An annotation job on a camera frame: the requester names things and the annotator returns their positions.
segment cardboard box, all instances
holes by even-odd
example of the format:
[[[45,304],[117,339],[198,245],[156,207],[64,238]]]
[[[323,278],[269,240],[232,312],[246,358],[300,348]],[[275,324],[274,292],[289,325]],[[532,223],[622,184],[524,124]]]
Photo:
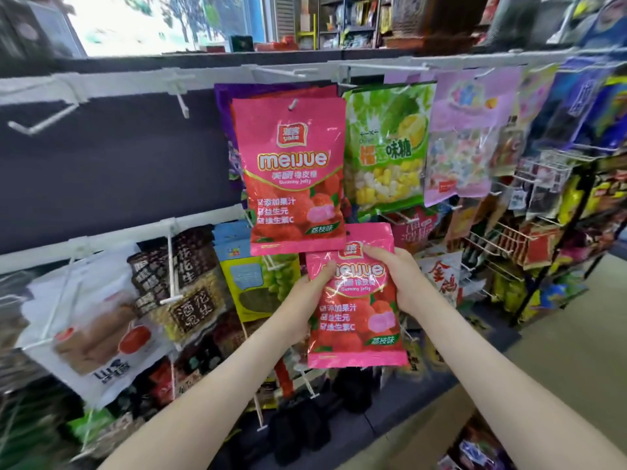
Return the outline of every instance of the cardboard box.
[[[309,15],[310,11],[310,2],[312,0],[300,0],[300,14]]]
[[[311,15],[300,15],[300,30],[304,32],[314,30]]]

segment pink candy bag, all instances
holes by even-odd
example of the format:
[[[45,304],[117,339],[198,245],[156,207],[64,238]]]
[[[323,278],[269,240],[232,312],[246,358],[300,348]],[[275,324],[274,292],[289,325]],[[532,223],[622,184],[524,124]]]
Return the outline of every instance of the pink candy bag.
[[[362,248],[369,244],[393,252],[390,225],[347,224],[346,231],[347,242],[341,251],[306,256],[312,279],[330,260],[337,263],[335,277],[327,283],[310,320],[309,367],[406,365],[396,287],[387,267],[366,256]]]
[[[344,99],[234,99],[233,110],[255,220],[251,253],[343,248]]]
[[[520,67],[437,73],[425,205],[490,192],[490,158],[512,111]]]

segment blue snack bag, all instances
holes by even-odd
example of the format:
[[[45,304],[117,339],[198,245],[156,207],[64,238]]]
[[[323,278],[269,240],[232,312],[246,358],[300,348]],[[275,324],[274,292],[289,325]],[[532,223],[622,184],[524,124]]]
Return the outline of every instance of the blue snack bag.
[[[627,134],[627,76],[612,76],[599,92],[576,143],[618,149]]]
[[[600,86],[611,72],[611,68],[592,67],[597,61],[592,57],[571,57],[562,65],[531,127],[534,149],[572,146]]]

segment gummy jelly bag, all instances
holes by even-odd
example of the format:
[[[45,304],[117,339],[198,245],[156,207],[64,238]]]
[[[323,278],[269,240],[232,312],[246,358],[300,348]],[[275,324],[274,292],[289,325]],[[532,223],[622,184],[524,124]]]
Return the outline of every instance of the gummy jelly bag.
[[[217,109],[220,112],[220,123],[229,148],[229,179],[237,180],[242,176],[239,146],[231,115],[233,99],[248,99],[259,94],[293,91],[307,87],[307,84],[216,84]]]
[[[427,154],[425,205],[490,192],[489,162],[512,111],[520,67],[438,73]]]
[[[311,252],[313,279],[330,260],[335,277],[325,286],[311,318],[310,368],[402,366],[407,364],[396,306],[396,287],[387,267],[365,255],[362,245],[394,251],[390,225],[347,224],[348,242],[340,251]]]
[[[355,89],[346,99],[346,194],[357,218],[422,203],[435,83]]]
[[[346,243],[340,98],[233,100],[255,225],[251,254],[293,254]]]

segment finger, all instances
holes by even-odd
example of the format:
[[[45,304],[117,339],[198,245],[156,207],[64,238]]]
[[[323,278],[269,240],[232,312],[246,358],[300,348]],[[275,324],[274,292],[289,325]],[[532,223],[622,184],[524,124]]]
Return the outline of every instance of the finger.
[[[396,256],[385,249],[380,247],[373,247],[372,245],[364,244],[364,252],[372,257],[383,262],[388,267],[396,260]]]
[[[335,276],[335,268],[337,267],[337,263],[332,260],[327,263],[321,270],[320,273],[312,280],[313,283],[316,284],[317,287],[322,290],[324,284],[330,281],[333,276]]]

